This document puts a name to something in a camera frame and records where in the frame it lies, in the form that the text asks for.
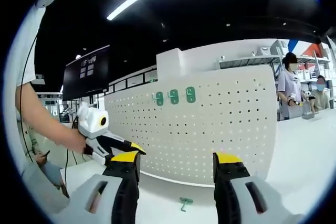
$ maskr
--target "pegboard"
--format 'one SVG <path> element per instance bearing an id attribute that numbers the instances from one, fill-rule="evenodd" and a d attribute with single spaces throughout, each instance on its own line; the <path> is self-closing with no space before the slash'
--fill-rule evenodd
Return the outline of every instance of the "pegboard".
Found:
<path id="1" fill-rule="evenodd" d="M 188 103 L 187 87 L 196 102 Z M 167 92 L 177 89 L 179 104 Z M 162 91 L 163 106 L 152 94 Z M 213 185 L 212 153 L 238 155 L 266 178 L 277 123 L 276 89 L 267 65 L 202 72 L 105 96 L 109 130 L 142 146 L 141 171 L 182 183 Z"/>

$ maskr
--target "hair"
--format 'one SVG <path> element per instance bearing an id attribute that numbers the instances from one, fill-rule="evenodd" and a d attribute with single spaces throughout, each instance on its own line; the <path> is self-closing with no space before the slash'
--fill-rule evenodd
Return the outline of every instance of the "hair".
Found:
<path id="1" fill-rule="evenodd" d="M 282 63 L 285 65 L 285 68 L 288 70 L 290 63 L 298 63 L 296 55 L 292 52 L 288 52 L 286 56 L 282 59 Z"/>
<path id="2" fill-rule="evenodd" d="M 319 76 L 317 77 L 317 79 L 320 79 L 320 78 L 324 81 L 324 84 L 326 84 L 325 77 L 322 76 L 322 75 L 319 75 Z"/>

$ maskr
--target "black display screen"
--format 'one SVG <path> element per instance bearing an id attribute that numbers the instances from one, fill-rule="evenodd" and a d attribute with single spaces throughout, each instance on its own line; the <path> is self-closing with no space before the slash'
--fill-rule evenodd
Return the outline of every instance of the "black display screen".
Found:
<path id="1" fill-rule="evenodd" d="M 95 50 L 66 65 L 63 100 L 102 93 L 109 86 L 110 46 Z"/>

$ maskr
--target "white counter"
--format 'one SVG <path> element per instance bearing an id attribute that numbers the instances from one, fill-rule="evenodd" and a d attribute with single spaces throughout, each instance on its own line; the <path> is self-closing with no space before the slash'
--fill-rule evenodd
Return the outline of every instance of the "white counter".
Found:
<path id="1" fill-rule="evenodd" d="M 307 214 L 327 188 L 336 166 L 336 110 L 315 118 L 278 122 L 276 144 L 267 182 L 282 195 L 294 214 Z M 95 161 L 67 168 L 72 192 L 104 166 Z M 213 188 L 185 186 L 141 174 L 137 223 L 217 223 Z M 181 212 L 179 197 L 194 200 Z"/>

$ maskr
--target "person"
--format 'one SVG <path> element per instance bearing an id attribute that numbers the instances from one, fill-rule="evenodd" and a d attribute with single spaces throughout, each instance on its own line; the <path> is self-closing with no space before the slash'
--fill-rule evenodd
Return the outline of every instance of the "person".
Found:
<path id="1" fill-rule="evenodd" d="M 314 92 L 315 101 L 314 101 L 314 109 L 316 112 L 330 109 L 329 98 L 327 94 L 324 92 L 325 78 L 324 76 L 318 76 L 316 82 L 317 91 Z"/>
<path id="2" fill-rule="evenodd" d="M 47 179 L 56 187 L 61 188 L 62 193 L 69 198 L 69 195 L 66 191 L 64 181 L 61 176 L 61 167 L 52 164 L 48 161 L 47 156 L 43 153 L 38 145 L 36 139 L 36 132 L 33 128 L 27 126 L 24 122 L 21 122 L 21 118 L 19 114 L 17 114 L 16 121 L 18 124 L 19 133 L 21 136 L 25 136 L 26 142 L 24 142 L 23 138 L 21 137 L 21 143 L 24 148 L 24 152 L 26 155 L 27 160 L 29 161 L 30 158 L 33 158 L 38 167 L 41 171 L 46 175 Z"/>
<path id="3" fill-rule="evenodd" d="M 289 52 L 282 59 L 284 70 L 278 78 L 278 95 L 281 99 L 281 112 L 284 120 L 302 115 L 300 103 L 306 99 L 301 82 L 296 74 L 298 59 L 295 54 Z"/>

